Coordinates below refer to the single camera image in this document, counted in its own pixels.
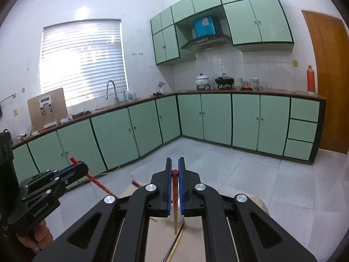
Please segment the person's left hand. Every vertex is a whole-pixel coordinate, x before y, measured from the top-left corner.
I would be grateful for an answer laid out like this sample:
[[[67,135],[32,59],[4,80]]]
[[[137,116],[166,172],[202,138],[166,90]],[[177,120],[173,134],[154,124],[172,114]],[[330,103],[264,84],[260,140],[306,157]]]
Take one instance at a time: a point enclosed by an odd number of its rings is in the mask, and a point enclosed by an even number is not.
[[[22,245],[28,248],[43,250],[53,242],[53,236],[43,220],[37,224],[29,236],[20,236],[16,234],[17,239]]]

